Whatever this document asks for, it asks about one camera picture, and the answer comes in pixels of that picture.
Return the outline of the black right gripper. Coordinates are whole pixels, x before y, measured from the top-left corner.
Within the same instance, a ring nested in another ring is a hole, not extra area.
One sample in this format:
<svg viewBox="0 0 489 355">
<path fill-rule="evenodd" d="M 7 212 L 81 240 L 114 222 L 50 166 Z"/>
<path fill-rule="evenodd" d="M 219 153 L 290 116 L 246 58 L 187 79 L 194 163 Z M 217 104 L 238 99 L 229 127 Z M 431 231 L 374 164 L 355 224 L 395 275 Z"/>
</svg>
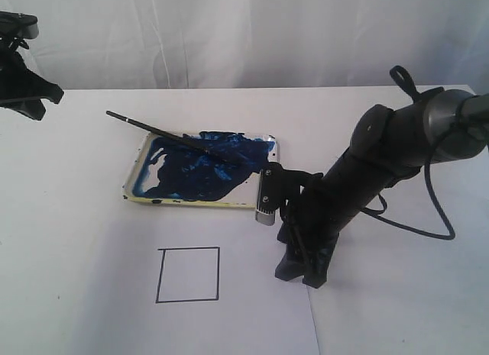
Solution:
<svg viewBox="0 0 489 355">
<path fill-rule="evenodd" d="M 276 165 L 280 181 L 277 239 L 286 244 L 274 275 L 289 282 L 320 288 L 327 282 L 329 264 L 339 232 L 394 180 L 387 167 L 343 153 L 325 173 L 308 173 Z M 308 257 L 305 267 L 303 253 Z"/>
</svg>

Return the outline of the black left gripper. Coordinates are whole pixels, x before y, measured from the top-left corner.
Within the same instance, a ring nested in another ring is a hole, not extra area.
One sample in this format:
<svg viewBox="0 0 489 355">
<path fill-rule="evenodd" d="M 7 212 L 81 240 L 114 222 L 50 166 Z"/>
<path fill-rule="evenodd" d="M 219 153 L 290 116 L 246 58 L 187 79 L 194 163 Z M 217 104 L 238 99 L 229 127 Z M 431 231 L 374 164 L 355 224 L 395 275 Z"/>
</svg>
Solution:
<svg viewBox="0 0 489 355">
<path fill-rule="evenodd" d="M 1 107 L 11 109 L 35 121 L 46 113 L 46 99 L 59 104 L 63 90 L 30 71 L 17 52 L 1 52 Z"/>
</svg>

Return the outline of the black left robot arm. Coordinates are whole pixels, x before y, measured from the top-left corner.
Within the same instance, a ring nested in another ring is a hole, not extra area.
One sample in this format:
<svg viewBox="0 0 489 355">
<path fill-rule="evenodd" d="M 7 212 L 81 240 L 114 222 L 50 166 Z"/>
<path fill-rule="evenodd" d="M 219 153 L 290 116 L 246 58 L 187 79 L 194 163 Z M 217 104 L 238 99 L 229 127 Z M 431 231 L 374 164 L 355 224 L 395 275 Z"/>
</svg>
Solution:
<svg viewBox="0 0 489 355">
<path fill-rule="evenodd" d="M 25 64 L 20 48 L 39 35 L 34 15 L 3 11 L 1 13 L 1 106 L 35 121 L 43 119 L 44 99 L 59 104 L 64 91 L 34 73 Z"/>
</svg>

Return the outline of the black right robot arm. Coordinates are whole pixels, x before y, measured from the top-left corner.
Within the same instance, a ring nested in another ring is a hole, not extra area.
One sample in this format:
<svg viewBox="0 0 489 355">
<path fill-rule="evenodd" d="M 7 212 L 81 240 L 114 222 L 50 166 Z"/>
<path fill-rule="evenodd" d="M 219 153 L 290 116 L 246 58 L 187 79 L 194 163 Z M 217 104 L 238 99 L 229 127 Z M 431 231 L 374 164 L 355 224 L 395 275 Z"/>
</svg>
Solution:
<svg viewBox="0 0 489 355">
<path fill-rule="evenodd" d="M 487 145 L 486 95 L 437 88 L 398 110 L 370 108 L 327 173 L 284 173 L 278 239 L 286 251 L 275 276 L 319 288 L 340 231 L 359 213 L 383 219 L 382 210 L 369 208 L 383 190 L 419 173 L 430 179 L 432 164 L 475 157 Z"/>
</svg>

